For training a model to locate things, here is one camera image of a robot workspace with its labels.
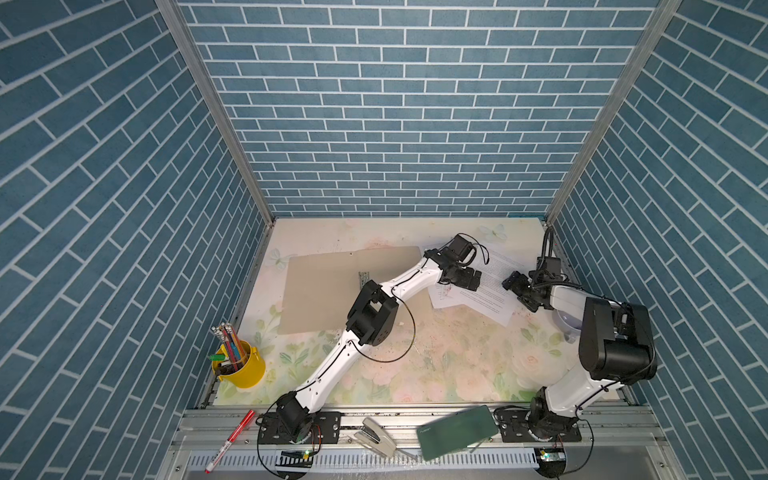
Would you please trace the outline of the text printed paper sheet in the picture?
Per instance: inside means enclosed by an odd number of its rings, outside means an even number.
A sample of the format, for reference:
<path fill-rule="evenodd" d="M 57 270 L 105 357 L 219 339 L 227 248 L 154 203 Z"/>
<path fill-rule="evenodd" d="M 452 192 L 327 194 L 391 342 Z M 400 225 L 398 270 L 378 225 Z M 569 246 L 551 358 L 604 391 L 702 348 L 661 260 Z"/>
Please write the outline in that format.
<path fill-rule="evenodd" d="M 482 273 L 480 286 L 476 291 L 466 289 L 451 289 L 451 296 L 459 304 L 470 307 L 494 322 L 507 327 L 514 314 L 521 312 L 524 307 L 517 300 L 517 295 L 506 290 L 502 282 L 514 271 L 524 273 L 526 267 L 515 258 L 507 256 L 504 252 L 490 249 L 488 264 L 483 259 L 476 259 L 472 267 Z"/>

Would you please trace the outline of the beige cardboard file folder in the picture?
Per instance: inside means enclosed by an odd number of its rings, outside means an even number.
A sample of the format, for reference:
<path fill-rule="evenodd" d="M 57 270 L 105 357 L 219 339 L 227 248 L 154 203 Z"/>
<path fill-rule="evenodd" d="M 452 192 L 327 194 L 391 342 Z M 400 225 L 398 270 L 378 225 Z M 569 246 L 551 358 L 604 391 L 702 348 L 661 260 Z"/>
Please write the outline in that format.
<path fill-rule="evenodd" d="M 280 335 L 341 331 L 361 288 L 359 271 L 378 283 L 422 259 L 417 246 L 366 249 L 295 257 L 289 261 Z"/>

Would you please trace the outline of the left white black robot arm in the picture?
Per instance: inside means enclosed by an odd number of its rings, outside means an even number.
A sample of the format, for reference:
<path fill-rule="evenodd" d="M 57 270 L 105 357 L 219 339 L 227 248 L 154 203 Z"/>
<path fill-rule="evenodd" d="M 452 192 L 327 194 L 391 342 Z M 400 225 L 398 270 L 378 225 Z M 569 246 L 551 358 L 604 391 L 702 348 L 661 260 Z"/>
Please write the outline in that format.
<path fill-rule="evenodd" d="M 387 339 L 398 309 L 408 299 L 433 285 L 476 291 L 482 272 L 472 262 L 478 255 L 484 264 L 489 263 L 487 247 L 469 234 L 458 233 L 442 246 L 427 249 L 404 273 L 382 283 L 367 281 L 351 305 L 345 330 L 326 358 L 305 382 L 274 402 L 277 432 L 292 443 L 315 431 L 315 414 L 333 388 L 358 359 L 373 359 L 367 352 Z"/>

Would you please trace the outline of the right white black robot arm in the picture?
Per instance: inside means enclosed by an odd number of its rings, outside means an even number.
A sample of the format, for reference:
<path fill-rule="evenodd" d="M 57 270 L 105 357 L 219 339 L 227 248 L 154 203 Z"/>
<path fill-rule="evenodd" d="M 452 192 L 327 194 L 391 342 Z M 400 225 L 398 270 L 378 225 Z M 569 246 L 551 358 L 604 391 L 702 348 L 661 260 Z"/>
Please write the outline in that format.
<path fill-rule="evenodd" d="M 592 293 L 568 281 L 560 266 L 556 257 L 540 257 L 536 269 L 514 271 L 502 281 L 531 312 L 544 308 L 578 326 L 579 363 L 530 402 L 527 428 L 542 441 L 570 432 L 602 395 L 650 380 L 657 371 L 648 309 Z"/>

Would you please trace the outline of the metal folder clip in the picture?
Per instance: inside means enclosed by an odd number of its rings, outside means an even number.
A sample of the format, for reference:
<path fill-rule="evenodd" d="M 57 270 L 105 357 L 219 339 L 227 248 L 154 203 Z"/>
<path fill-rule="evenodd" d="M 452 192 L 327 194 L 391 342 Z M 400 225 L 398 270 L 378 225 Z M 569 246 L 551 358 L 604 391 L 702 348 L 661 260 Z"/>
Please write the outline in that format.
<path fill-rule="evenodd" d="M 358 277 L 359 277 L 360 288 L 363 288 L 364 285 L 370 280 L 370 273 L 367 271 L 359 271 Z"/>

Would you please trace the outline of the small-text printed paper sheet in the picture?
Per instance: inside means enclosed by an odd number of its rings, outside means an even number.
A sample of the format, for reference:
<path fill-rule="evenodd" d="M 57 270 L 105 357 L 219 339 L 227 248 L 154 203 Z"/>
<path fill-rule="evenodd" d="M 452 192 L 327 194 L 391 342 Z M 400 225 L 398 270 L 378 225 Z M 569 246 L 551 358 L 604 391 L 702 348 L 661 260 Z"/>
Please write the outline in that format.
<path fill-rule="evenodd" d="M 432 285 L 428 288 L 428 294 L 434 309 L 444 309 L 464 303 L 460 289 L 453 285 Z"/>

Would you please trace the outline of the green notebook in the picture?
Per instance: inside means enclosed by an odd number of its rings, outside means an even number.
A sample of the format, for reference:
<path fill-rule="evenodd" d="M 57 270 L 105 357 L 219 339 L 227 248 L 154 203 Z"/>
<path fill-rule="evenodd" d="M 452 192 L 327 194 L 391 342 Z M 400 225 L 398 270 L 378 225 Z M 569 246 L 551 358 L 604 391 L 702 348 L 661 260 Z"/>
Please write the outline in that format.
<path fill-rule="evenodd" d="M 416 429 L 424 461 L 432 461 L 492 438 L 498 426 L 486 405 L 462 410 Z"/>

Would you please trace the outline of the right controller board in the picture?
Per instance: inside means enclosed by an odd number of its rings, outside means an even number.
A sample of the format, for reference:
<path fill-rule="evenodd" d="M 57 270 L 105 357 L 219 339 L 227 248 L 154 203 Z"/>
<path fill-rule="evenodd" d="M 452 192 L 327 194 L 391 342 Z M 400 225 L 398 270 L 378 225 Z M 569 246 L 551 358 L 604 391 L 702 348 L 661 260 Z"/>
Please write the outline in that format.
<path fill-rule="evenodd" d="M 567 465 L 567 455 L 562 448 L 535 448 L 534 458 L 538 465 L 536 472 L 547 479 L 559 479 Z"/>

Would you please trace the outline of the controller board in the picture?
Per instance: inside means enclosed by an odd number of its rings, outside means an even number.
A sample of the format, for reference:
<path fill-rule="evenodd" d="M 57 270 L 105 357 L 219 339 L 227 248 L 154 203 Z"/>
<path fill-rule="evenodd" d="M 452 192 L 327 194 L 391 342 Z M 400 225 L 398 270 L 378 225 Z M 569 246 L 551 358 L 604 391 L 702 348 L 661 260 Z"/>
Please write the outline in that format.
<path fill-rule="evenodd" d="M 275 473 L 281 479 L 302 479 L 312 468 L 314 456 L 309 451 L 280 451 L 275 457 Z"/>
<path fill-rule="evenodd" d="M 538 465 L 536 472 L 547 479 L 559 479 L 567 465 L 567 455 L 562 448 L 535 448 L 534 458 Z"/>

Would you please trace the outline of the grey stapler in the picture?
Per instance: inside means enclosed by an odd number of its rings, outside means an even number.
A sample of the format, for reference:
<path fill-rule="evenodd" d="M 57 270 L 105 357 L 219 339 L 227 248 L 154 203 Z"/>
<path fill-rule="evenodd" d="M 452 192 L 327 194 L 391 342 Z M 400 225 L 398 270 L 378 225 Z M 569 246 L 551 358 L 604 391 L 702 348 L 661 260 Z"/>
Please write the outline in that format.
<path fill-rule="evenodd" d="M 372 417 L 362 421 L 361 428 L 353 435 L 356 442 L 383 458 L 393 458 L 397 445 L 389 433 Z"/>

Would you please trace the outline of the yellow pen holder cup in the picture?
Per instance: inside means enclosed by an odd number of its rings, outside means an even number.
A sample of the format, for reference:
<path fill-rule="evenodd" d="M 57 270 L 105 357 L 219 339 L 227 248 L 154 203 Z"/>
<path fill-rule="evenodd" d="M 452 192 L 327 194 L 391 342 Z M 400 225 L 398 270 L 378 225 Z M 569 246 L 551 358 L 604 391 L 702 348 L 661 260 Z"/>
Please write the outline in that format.
<path fill-rule="evenodd" d="M 240 363 L 235 371 L 227 361 L 212 361 L 211 368 L 215 376 L 222 382 L 228 382 L 240 389 L 249 389 L 256 386 L 264 377 L 266 362 L 257 348 L 249 342 L 241 340 L 241 346 L 246 353 L 246 359 Z"/>

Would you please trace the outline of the coloured pencils bundle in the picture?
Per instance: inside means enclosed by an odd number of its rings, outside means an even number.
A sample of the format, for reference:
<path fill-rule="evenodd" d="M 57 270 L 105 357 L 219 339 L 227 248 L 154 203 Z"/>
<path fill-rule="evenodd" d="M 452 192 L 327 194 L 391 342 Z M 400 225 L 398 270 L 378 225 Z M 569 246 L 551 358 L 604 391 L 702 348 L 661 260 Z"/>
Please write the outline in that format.
<path fill-rule="evenodd" d="M 219 325 L 212 326 L 210 331 L 223 344 L 226 350 L 226 357 L 229 359 L 234 370 L 239 370 L 244 363 L 245 352 L 242 349 L 242 345 L 233 326 L 230 323 L 223 322 Z"/>

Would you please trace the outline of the red white marker pen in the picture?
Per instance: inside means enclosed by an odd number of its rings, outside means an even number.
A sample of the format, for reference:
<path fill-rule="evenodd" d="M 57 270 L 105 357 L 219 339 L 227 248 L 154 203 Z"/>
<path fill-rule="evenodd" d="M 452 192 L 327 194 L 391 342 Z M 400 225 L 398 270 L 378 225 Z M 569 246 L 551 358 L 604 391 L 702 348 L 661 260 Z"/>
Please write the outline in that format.
<path fill-rule="evenodd" d="M 204 472 L 210 474 L 222 461 L 223 457 L 227 454 L 230 448 L 234 445 L 239 435 L 248 428 L 250 423 L 254 420 L 256 413 L 254 410 L 249 410 L 246 415 L 240 420 L 233 432 L 228 436 L 223 445 L 219 448 L 216 455 L 206 464 Z"/>

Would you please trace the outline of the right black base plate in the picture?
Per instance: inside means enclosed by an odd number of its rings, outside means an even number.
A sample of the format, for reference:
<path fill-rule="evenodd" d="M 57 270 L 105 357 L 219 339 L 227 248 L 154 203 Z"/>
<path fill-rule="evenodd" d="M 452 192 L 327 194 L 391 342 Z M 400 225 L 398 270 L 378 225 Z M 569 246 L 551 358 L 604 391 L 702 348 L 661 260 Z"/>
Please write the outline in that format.
<path fill-rule="evenodd" d="M 581 432 L 575 418 L 539 412 L 521 407 L 499 407 L 492 413 L 504 443 L 580 442 Z"/>

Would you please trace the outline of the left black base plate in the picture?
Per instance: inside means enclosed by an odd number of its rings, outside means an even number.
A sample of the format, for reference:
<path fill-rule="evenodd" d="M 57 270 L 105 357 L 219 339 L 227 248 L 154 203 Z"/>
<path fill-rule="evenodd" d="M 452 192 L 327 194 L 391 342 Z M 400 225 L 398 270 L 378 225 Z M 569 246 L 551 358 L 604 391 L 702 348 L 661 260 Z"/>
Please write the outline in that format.
<path fill-rule="evenodd" d="M 296 427 L 286 424 L 277 413 L 260 416 L 258 442 L 265 445 L 337 444 L 341 413 L 320 411 L 301 420 Z"/>

